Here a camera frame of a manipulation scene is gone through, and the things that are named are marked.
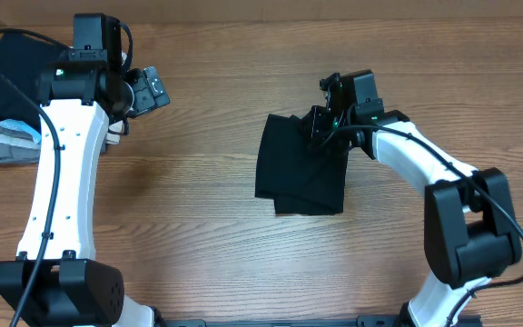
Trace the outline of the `light blue cloth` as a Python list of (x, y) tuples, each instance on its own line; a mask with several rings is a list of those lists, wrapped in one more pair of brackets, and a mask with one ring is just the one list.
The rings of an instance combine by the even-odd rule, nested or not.
[(18, 121), (13, 119), (5, 119), (0, 121), (0, 127), (16, 132), (29, 134), (35, 144), (40, 144), (42, 140), (41, 134), (36, 131), (32, 126), (25, 123), (24, 121)]

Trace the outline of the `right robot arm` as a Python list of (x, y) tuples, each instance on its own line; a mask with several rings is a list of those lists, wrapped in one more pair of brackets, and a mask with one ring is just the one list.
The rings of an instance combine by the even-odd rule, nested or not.
[(480, 326), (463, 309), (521, 258), (521, 234), (508, 181), (446, 154), (399, 110), (388, 111), (374, 74), (334, 73), (320, 81), (326, 104), (301, 120), (310, 152), (360, 148), (391, 168), (424, 199), (424, 252), (430, 273), (397, 314), (362, 314), (359, 326)]

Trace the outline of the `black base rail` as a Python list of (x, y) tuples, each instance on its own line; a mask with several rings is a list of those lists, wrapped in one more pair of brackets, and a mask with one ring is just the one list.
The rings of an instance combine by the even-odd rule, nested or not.
[(353, 319), (268, 320), (238, 322), (207, 322), (195, 320), (167, 320), (166, 327), (394, 327), (397, 315), (363, 315)]

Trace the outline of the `black folded garment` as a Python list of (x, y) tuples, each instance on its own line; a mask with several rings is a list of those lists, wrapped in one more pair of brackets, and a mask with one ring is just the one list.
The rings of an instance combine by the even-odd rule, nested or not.
[(0, 38), (0, 122), (14, 120), (41, 130), (34, 107), (36, 80), (59, 60), (67, 45), (29, 31), (11, 29)]

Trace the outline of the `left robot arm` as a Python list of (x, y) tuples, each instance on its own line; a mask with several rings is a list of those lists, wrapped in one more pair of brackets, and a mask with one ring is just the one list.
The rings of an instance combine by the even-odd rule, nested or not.
[(0, 261), (0, 295), (13, 323), (163, 326), (158, 309), (124, 290), (122, 273), (96, 260), (93, 207), (111, 123), (170, 102), (153, 66), (124, 75), (104, 61), (59, 62), (38, 81), (42, 143), (30, 218), (16, 257)]

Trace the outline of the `white folded garment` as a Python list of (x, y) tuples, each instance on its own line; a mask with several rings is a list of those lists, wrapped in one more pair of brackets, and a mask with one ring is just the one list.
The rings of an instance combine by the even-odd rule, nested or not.
[(117, 145), (121, 142), (124, 137), (124, 122), (119, 121), (108, 126), (107, 135), (104, 138), (104, 142), (108, 145)]

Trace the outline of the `black polo shirt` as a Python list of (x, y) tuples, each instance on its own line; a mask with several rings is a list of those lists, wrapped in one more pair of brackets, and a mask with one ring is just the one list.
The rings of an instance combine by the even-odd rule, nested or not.
[(298, 131), (299, 118), (270, 114), (261, 137), (255, 196), (272, 199), (277, 214), (342, 213), (346, 155), (313, 155)]

